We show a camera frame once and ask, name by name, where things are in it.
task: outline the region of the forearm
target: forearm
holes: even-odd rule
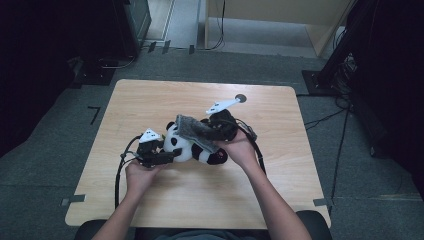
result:
[[[259,166],[245,166],[272,239],[311,239],[296,213],[272,186]]]
[[[93,239],[124,239],[137,210],[140,198],[125,196],[121,204]]]

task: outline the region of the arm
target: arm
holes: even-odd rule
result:
[[[265,176],[246,135],[239,130],[233,141],[216,144],[227,151],[249,178],[271,238],[311,239],[305,225]]]
[[[138,204],[146,190],[153,182],[154,176],[165,165],[156,166],[152,170],[147,170],[133,160],[125,169],[127,177],[127,193],[93,239],[124,239],[128,228],[137,210]]]

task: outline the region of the table top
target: table top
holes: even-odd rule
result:
[[[114,211],[115,175],[120,154],[130,140],[152,128],[166,135],[178,114],[207,118],[215,101],[247,97],[231,114],[252,126],[264,156],[267,176],[295,210],[320,212],[330,225],[314,159],[294,90],[284,86],[120,80],[106,109],[66,223],[79,226],[108,219]],[[136,150],[137,143],[132,145]],[[126,191],[125,171],[120,199]],[[210,166],[196,160],[172,163],[162,170],[143,197],[131,223],[137,227],[266,229],[249,180],[231,159]]]

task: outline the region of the stuffed panda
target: stuffed panda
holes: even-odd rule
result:
[[[165,152],[172,152],[175,149],[181,149],[181,154],[174,157],[174,162],[185,162],[194,158],[202,163],[218,165],[225,163],[228,159],[227,152],[222,148],[215,153],[210,153],[202,149],[196,143],[177,135],[176,131],[178,130],[178,126],[174,122],[168,123],[166,130],[167,133],[163,143],[163,150]]]

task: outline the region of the wire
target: wire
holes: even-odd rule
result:
[[[380,4],[380,0],[377,0],[377,4],[375,5],[374,14],[372,16],[371,28],[370,28],[370,38],[368,39],[368,48],[371,46],[372,41],[372,32],[374,29],[375,16],[377,15],[378,5]]]
[[[258,156],[258,162],[259,162],[259,166],[261,167],[262,171],[265,173],[266,175],[266,170],[265,170],[265,164],[264,164],[264,158],[263,155],[261,153],[261,151],[259,150],[259,146],[258,144],[256,144],[256,141],[253,139],[253,137],[242,127],[238,126],[238,129],[240,129],[247,137],[247,139],[249,140],[250,144],[252,144],[253,148],[256,151],[256,154]]]
[[[121,171],[122,168],[126,163],[128,163],[130,160],[125,161],[125,157],[127,156],[127,153],[133,153],[132,151],[128,151],[131,147],[131,145],[134,143],[135,140],[140,139],[141,136],[134,137],[130,143],[128,143],[127,147],[125,148],[124,153],[121,154],[121,161],[119,162],[118,172],[116,173],[115,178],[115,209],[119,206],[119,182],[121,180]]]
[[[337,175],[338,175],[338,171],[339,171],[339,163],[340,163],[340,156],[341,156],[341,153],[342,153],[343,142],[344,142],[344,138],[345,138],[345,134],[346,134],[346,125],[347,125],[348,116],[349,116],[349,111],[346,111],[346,116],[345,116],[344,124],[343,124],[342,137],[340,139],[339,149],[337,151],[336,166],[335,166],[335,169],[334,169],[334,176],[333,176],[333,186],[331,188],[330,199],[331,199],[332,205],[330,206],[330,209],[329,209],[330,217],[331,217],[331,212],[333,210],[333,205],[334,205],[333,199],[334,199],[334,194],[336,193]]]
[[[340,103],[339,103],[339,99],[342,99],[342,100],[344,100],[345,101],[345,103],[347,103],[347,106],[342,106],[342,105],[340,105]],[[338,107],[338,108],[340,108],[340,109],[344,109],[344,110],[349,110],[350,111],[350,105],[351,105],[351,103],[350,103],[350,101],[349,101],[349,99],[346,99],[346,98],[344,98],[344,97],[341,97],[341,96],[337,96],[336,98],[335,98],[335,104],[336,104],[336,106]]]
[[[125,161],[125,162],[124,162],[124,165],[125,165],[125,164],[127,164],[127,163],[129,163],[129,162],[131,162],[131,161],[132,161],[132,160],[134,160],[134,159],[137,159],[137,158],[131,158],[131,159],[129,159],[129,160],[127,160],[127,161]]]
[[[315,123],[313,126],[306,128],[306,131],[308,131],[308,130],[309,130],[309,129],[311,129],[311,128],[316,127],[316,126],[317,126],[320,122],[327,121],[328,119],[330,119],[330,118],[332,118],[332,117],[336,116],[337,114],[339,114],[339,113],[341,113],[341,112],[343,112],[343,111],[345,111],[345,110],[346,110],[346,109],[342,109],[342,110],[340,110],[340,111],[338,111],[338,112],[336,112],[336,113],[330,114],[330,115],[328,115],[328,116],[326,116],[326,117],[324,117],[324,118],[321,118],[321,119],[318,119],[318,120],[315,120],[315,121],[311,121],[311,122],[307,122],[307,123],[305,123],[305,124],[304,124],[305,126],[306,126],[306,125],[309,125],[309,124],[312,124],[312,123]]]
[[[222,43],[224,43],[225,46],[225,41],[224,41],[224,16],[225,16],[225,0],[224,0],[224,4],[222,5],[222,15],[221,15],[221,25],[219,24],[219,19],[217,18],[217,23],[218,23],[218,28],[221,31],[221,36],[218,39],[218,42],[215,44],[215,46],[213,46],[212,48],[205,48],[204,50],[215,50],[217,49],[219,46],[221,46]]]
[[[339,45],[339,40],[346,34],[346,28],[343,29],[343,31],[339,34],[339,36],[337,36],[336,39],[336,34],[334,34],[333,36],[333,50],[337,47],[337,45]]]
[[[344,59],[342,63],[339,63],[331,79],[331,87],[338,91],[340,95],[349,95],[352,89],[348,85],[348,82],[352,79],[356,71],[356,63],[352,57],[352,53]]]
[[[121,68],[126,68],[128,67],[131,63],[133,63],[135,60],[135,57],[132,57],[131,61],[123,66],[117,66],[117,67],[108,67],[108,66],[102,66],[100,65],[101,68],[105,68],[105,69],[121,69]]]

